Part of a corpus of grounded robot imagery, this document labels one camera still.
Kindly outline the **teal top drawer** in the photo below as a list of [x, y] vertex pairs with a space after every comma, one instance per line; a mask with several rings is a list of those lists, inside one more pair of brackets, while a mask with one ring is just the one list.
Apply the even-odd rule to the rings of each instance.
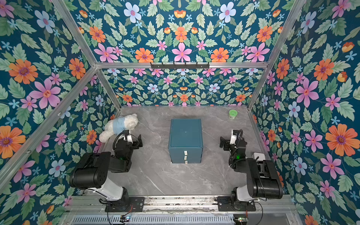
[[191, 157], [200, 157], [202, 154], [203, 148], [188, 148], [188, 149], [170, 149], [169, 153], [171, 157], [180, 157], [180, 156], [191, 156]]

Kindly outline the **teal drawer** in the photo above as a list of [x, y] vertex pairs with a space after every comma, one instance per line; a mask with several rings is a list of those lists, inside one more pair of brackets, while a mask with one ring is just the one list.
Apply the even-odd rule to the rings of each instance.
[[197, 159], [172, 159], [173, 164], [200, 164], [202, 161]]
[[185, 163], [188, 161], [189, 163], [199, 163], [202, 160], [201, 155], [172, 155], [171, 161], [173, 163]]
[[200, 157], [202, 154], [203, 148], [188, 148], [188, 149], [170, 149], [169, 153], [171, 157], [180, 157], [180, 156], [191, 156], [191, 157]]

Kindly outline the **teal drawer cabinet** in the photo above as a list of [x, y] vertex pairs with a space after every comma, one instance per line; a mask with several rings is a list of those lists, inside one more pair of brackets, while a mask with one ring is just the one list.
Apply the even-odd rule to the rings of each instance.
[[203, 148], [201, 120], [172, 119], [170, 125], [168, 151], [170, 149], [188, 148]]

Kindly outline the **teal bottom drawer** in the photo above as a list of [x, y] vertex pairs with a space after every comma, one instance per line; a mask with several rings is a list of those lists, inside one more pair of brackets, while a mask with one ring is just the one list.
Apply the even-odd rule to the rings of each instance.
[[173, 164], [200, 164], [202, 161], [197, 159], [172, 159]]

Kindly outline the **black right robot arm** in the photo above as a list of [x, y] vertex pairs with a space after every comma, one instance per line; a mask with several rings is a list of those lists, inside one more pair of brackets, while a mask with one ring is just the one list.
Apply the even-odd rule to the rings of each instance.
[[246, 183], [235, 187], [229, 197], [218, 197], [218, 209], [225, 211], [255, 211], [255, 201], [281, 199], [283, 187], [277, 174], [275, 164], [267, 160], [263, 153], [253, 153], [246, 156], [247, 142], [243, 137], [243, 130], [232, 130], [231, 138], [220, 137], [219, 147], [230, 152], [229, 167], [237, 173], [246, 175]]

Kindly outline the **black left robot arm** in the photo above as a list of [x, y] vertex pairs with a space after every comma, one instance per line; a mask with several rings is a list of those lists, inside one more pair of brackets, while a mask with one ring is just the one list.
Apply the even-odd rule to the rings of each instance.
[[85, 153], [77, 163], [69, 183], [73, 188], [89, 190], [101, 196], [99, 203], [106, 212], [141, 212], [143, 197], [130, 197], [125, 187], [115, 184], [108, 173], [128, 173], [132, 166], [134, 150], [143, 147], [142, 136], [134, 136], [129, 130], [117, 135], [113, 152]]

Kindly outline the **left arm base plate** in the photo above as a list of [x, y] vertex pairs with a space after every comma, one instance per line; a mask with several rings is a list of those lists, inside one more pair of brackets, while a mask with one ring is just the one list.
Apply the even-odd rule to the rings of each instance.
[[144, 201], [144, 197], [123, 197], [107, 203], [105, 212], [142, 212]]

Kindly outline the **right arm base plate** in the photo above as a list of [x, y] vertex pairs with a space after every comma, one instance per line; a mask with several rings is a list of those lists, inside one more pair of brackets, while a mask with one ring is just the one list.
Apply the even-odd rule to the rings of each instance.
[[253, 202], [241, 202], [230, 196], [219, 196], [215, 199], [220, 212], [255, 212]]

